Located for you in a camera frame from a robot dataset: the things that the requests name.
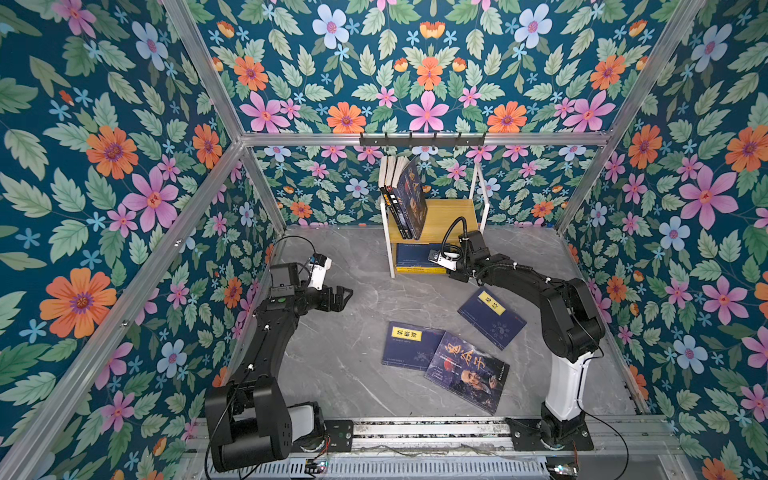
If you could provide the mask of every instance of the floral wallpaper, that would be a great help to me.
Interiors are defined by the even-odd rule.
[[[190,10],[251,131],[552,132],[607,129],[675,5],[246,0]],[[656,103],[643,111],[655,114]],[[401,153],[423,159],[425,189],[438,198],[466,197],[482,161],[491,223],[550,225],[594,155],[564,147]],[[370,188],[380,149],[259,151],[287,223],[381,221]]]
[[[650,410],[707,480],[768,475],[767,3],[707,3],[568,229]]]
[[[2,456],[229,141],[154,0],[5,2],[0,61],[0,271],[12,279],[0,290]],[[243,175],[231,173],[38,477],[136,471],[128,458],[161,434],[170,453],[156,469],[171,471],[272,234]],[[176,394],[184,421],[159,412]],[[163,478],[150,460],[139,480]]]

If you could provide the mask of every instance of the blue book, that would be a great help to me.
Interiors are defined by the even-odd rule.
[[[501,350],[527,323],[486,287],[469,297],[458,312]]]
[[[425,372],[444,334],[445,330],[389,322],[382,364]]]
[[[509,374],[509,364],[446,332],[425,376],[494,415]]]

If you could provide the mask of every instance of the diagonal metal bar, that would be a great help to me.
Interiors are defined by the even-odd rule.
[[[318,146],[318,145],[379,145],[382,147],[415,147],[434,145],[440,147],[461,147],[465,145],[607,145],[609,135],[603,131],[594,132],[555,132],[555,133],[517,133],[517,134],[448,134],[448,133],[408,133],[408,134],[256,134],[247,132],[242,136],[248,147],[283,146]]]
[[[266,176],[259,166],[256,155],[253,153],[253,148],[245,147],[241,161],[246,172],[248,172],[248,176],[253,181],[257,195],[261,199],[261,204],[264,205],[266,215],[270,218],[277,236],[281,237],[286,231],[286,222],[280,213],[280,209],[277,207],[277,199],[275,199],[275,195],[266,181]]]
[[[624,132],[632,125],[632,121],[640,110],[640,106],[659,79],[664,66],[667,65],[667,62],[677,49],[690,24],[694,21],[696,14],[706,3],[707,0],[680,0],[680,3],[677,4],[670,21],[664,27],[654,49],[648,57],[648,63],[643,68],[640,76],[637,77],[632,91],[627,96],[627,99],[624,100],[613,124],[611,124],[611,129],[608,131],[610,135],[608,143],[592,159],[579,185],[574,190],[574,194],[571,195],[565,212],[560,217],[560,220],[558,220],[557,225],[555,225],[560,234],[565,233],[568,225],[581,208],[595,182],[598,181],[603,167],[605,167],[608,159],[616,151],[616,147],[619,145]]]
[[[51,451],[58,434],[69,423],[98,373],[120,345],[152,290],[162,280],[179,246],[192,233],[210,200],[240,159],[243,147],[232,145],[208,174],[200,188],[168,229],[154,252],[138,271],[123,295],[96,329],[67,372],[56,384],[38,414],[29,422],[0,462],[0,478],[29,480],[43,457]]]
[[[245,131],[243,124],[230,101],[227,89],[221,82],[221,77],[214,69],[214,63],[208,54],[208,47],[197,28],[197,23],[192,17],[186,0],[165,0],[163,5],[179,34],[179,38],[181,38],[181,43],[187,49],[192,65],[197,70],[208,97],[214,103],[216,112],[224,124],[224,129],[227,130],[232,142],[237,142]]]

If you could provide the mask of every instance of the orange flower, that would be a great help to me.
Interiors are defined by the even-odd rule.
[[[768,272],[763,274],[763,280],[768,282]],[[755,285],[755,297],[765,302],[760,304],[760,311],[768,318],[768,284],[758,283]]]
[[[159,457],[160,455],[163,455],[163,452],[165,452],[165,446],[168,444],[168,437],[163,437],[160,440],[157,440],[157,443],[154,444],[154,448],[152,449],[152,453],[154,456]]]
[[[656,149],[661,148],[661,130],[654,125],[646,125],[632,137],[632,145],[629,147],[629,163],[641,170],[656,161],[659,154]]]
[[[493,115],[488,117],[488,131],[492,134],[517,133],[520,127],[525,125],[528,117],[523,117],[528,112],[523,105],[518,106],[518,102],[510,101],[507,107],[499,105],[493,111]]]
[[[74,102],[72,101],[72,96],[68,94],[66,91],[61,90],[58,92],[59,96],[61,96],[61,99],[68,103],[70,107],[74,107]]]
[[[605,289],[611,300],[614,302],[620,302],[627,299],[627,286],[624,285],[624,279],[613,275],[608,280],[608,287]]]
[[[467,69],[467,61],[464,58],[456,57],[451,64],[453,71],[459,72]]]
[[[704,466],[701,467],[701,473],[707,480],[737,480],[736,474],[726,470],[725,464],[717,458],[704,459]]]
[[[235,276],[230,279],[227,288],[224,289],[224,305],[229,308],[236,307],[237,302],[240,302],[241,293],[243,293],[243,283]]]
[[[546,217],[547,215],[551,214],[553,210],[554,204],[551,201],[545,200],[533,207],[533,216]]]
[[[99,136],[88,137],[88,161],[98,164],[96,171],[105,177],[111,174],[115,180],[125,178],[125,174],[134,171],[134,165],[139,165],[139,156],[134,153],[136,144],[120,128],[112,130],[103,125],[98,131]]]
[[[637,373],[637,367],[634,365],[629,366],[629,371],[634,376],[634,382],[637,383],[637,388],[640,390],[640,394],[644,399],[648,400],[648,390],[645,386],[648,384],[645,380],[645,376],[642,373]]]
[[[432,90],[435,85],[440,84],[442,67],[438,65],[437,58],[427,57],[422,61],[422,66],[416,69],[416,74],[419,76],[416,79],[419,85],[423,86],[424,90]]]
[[[40,303],[40,318],[57,319],[51,324],[51,333],[64,338],[74,329],[75,338],[83,338],[94,332],[94,322],[101,325],[109,313],[108,305],[117,301],[114,288],[107,288],[110,278],[97,272],[91,278],[88,268],[74,268],[69,280],[57,276],[45,287],[48,295],[54,299]]]
[[[298,218],[309,218],[312,216],[312,209],[304,202],[293,202],[293,205],[290,206],[290,211]]]
[[[197,125],[194,128],[195,136],[192,137],[192,146],[197,149],[197,159],[208,168],[213,168],[219,163],[221,157],[221,145],[219,135],[210,129],[209,124]]]
[[[406,71],[408,70],[408,61],[404,58],[400,58],[398,61],[395,62],[395,70],[397,71]]]
[[[235,74],[239,75],[237,80],[253,91],[265,90],[266,84],[270,83],[270,78],[264,73],[264,67],[258,61],[254,63],[253,57],[237,57],[234,69]]]
[[[592,76],[589,77],[592,80],[592,88],[607,90],[608,87],[619,81],[619,75],[623,74],[626,69],[623,55],[619,55],[618,58],[616,55],[611,55],[605,61],[598,63]]]
[[[573,243],[569,243],[568,244],[568,251],[571,252],[571,257],[574,258],[574,262],[576,262],[576,264],[578,264],[578,262],[579,262],[579,259],[578,259],[578,249],[573,246]]]
[[[638,20],[637,22],[633,23],[632,26],[629,27],[629,36],[637,37],[639,34],[643,33],[643,30],[645,30],[645,25],[648,25],[648,22],[645,20]]]
[[[350,107],[345,101],[339,102],[338,107],[328,110],[328,126],[333,127],[334,134],[361,134],[366,118],[360,113],[357,105]]]
[[[419,31],[424,38],[440,38],[445,33],[445,24],[443,22],[424,22],[419,25]]]
[[[218,375],[216,375],[216,378],[214,378],[214,386],[218,388],[220,386],[226,385],[226,383],[224,382],[224,379],[226,377],[227,377],[227,367],[223,366],[219,370]]]
[[[227,38],[235,36],[235,27],[226,22],[218,22],[216,25],[219,27],[219,31]]]
[[[757,125],[753,131],[747,127],[739,132],[739,137],[728,144],[730,153],[725,156],[725,163],[733,166],[734,171],[753,172],[760,168],[760,161],[768,161],[768,125]]]

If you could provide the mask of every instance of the stack of books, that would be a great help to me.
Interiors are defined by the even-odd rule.
[[[417,159],[383,157],[379,169],[379,190],[404,240],[418,240],[427,218]]]

